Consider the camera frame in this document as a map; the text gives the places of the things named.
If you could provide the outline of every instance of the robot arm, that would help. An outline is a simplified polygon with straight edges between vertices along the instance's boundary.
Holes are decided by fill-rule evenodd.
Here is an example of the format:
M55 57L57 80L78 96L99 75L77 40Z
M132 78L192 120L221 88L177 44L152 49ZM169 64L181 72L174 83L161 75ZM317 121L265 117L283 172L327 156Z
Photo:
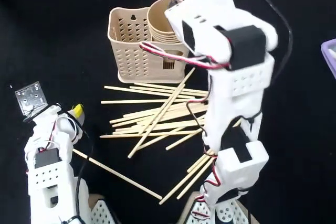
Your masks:
M36 126L25 147L28 166L31 223L67 223L76 216L76 184L70 166L73 144L82 137L82 130L59 106L50 106L34 118ZM81 105L69 111L79 123L84 122ZM82 179L79 187L80 217L91 223L88 187ZM74 219L71 224L81 223Z
M272 25L236 8L233 0L184 0L165 14L195 56L229 64L208 70L203 141L217 159L198 199L214 207L247 193L268 161L258 134L263 93L274 66L268 52L277 46L278 36ZM238 119L241 124L232 128Z

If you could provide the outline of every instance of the red wire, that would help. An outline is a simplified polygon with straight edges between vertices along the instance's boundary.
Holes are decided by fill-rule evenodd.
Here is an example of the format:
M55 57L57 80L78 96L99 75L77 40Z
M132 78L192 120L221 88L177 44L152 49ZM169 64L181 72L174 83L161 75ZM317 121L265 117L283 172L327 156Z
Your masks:
M196 65L198 67L205 68L205 69L221 69L223 67L228 67L230 65L229 63L209 65L209 64L203 63L201 61L195 61L195 60L191 60L191 59L188 59L188 58L185 58L185 57L167 54L162 49L160 50L158 47L154 47L154 45L148 44L147 42L144 42L144 41L141 42L139 44L139 46L140 46L141 49L143 49L147 52L150 52L151 54L158 55L158 56L164 57L164 58L170 58L170 59L173 59L173 60L184 61L186 63L193 64L193 65Z
M212 172L213 172L213 174L214 174L214 176L215 176L216 182L213 182L212 180L207 179L206 181L204 181L204 183L209 183L209 184L211 184L211 185L213 185L213 186L218 187L218 186L220 186L222 183L221 183L221 181L220 181L220 179L218 178L218 175L217 175L217 173L216 173L216 169L215 169L215 159L214 159L214 161L213 161L213 163L212 163Z
M203 214L201 212L192 211L191 213L195 214L195 215L199 215L199 216L205 217L205 218L209 218L210 217L209 215L205 215L205 214Z

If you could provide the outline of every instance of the black background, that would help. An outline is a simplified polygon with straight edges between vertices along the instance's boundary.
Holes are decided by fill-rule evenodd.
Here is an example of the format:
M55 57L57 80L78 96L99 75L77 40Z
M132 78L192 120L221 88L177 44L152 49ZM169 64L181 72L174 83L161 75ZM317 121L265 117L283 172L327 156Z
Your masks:
M28 223L29 197L23 148L33 125L22 122L14 91L40 81L49 103L64 108L82 103L85 127L96 140L94 158L164 196L200 157L202 140L195 137L167 152L167 138L127 154L136 139L100 140L112 132L108 121L153 105L101 105L101 100L151 99L150 95L104 90L126 87L107 39L109 11L138 8L155 0L10 0L0 6L0 180L1 223ZM334 0L273 0L293 28L292 57L277 82L265 92L259 139L269 162L250 191L251 211L261 223L327 223L332 218L335 179L336 82L320 51L336 38ZM262 0L235 0L238 7L273 24L279 62L287 34L281 21ZM189 88L206 88L206 72L192 75ZM84 153L89 144L77 144ZM75 174L82 159L72 157ZM123 223L174 223L188 194L163 206L158 200L92 164L84 178L91 193L103 194ZM201 183L193 187L198 190Z

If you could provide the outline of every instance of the perforated white panel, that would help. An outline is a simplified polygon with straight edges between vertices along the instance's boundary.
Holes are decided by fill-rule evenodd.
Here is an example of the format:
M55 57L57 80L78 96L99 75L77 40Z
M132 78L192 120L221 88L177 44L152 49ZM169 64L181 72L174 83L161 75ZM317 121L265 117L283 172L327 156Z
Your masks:
M29 189L42 189L57 185L60 174L67 174L68 168L65 162L57 162L29 171Z
M210 213L206 203L196 202L191 210L191 213L192 212L199 212L204 215L209 215L210 218L204 218L202 216L190 214L185 224L215 224L215 213ZM219 220L222 223L232 223L233 220L234 224L248 224L248 219L236 203L236 200L217 204L216 212Z
M92 224L116 224L104 200L98 200L91 211Z

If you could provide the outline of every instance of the white wire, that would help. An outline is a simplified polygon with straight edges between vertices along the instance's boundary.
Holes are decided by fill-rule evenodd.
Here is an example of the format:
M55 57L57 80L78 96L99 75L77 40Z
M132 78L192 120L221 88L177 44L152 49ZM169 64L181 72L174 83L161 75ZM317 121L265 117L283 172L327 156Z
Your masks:
M28 164L28 154L29 154L30 152L32 152L32 151L36 151L38 148L40 148L40 147L41 147L41 144L40 144L41 142L46 142L46 143L55 144L55 145L57 145L58 148L60 149L59 144L56 143L56 142L54 142L54 141L50 141L50 140L40 140L40 141L37 141L37 142L35 142L35 143L33 144L32 148L29 149L29 150L26 152L26 154L25 154L25 161L26 161L27 164Z
M71 142L72 142L72 144L76 144L77 141L75 142L75 139L76 139L76 137L77 137L77 124L75 123L75 121L74 121L72 118L70 118L70 117L68 117L68 116L65 116L65 115L60 115L60 116L56 119L56 126L57 126L57 122L58 122L58 120L61 119L61 118L70 120L70 121L73 123L73 126L75 127L75 133L74 133L73 137L71 138Z

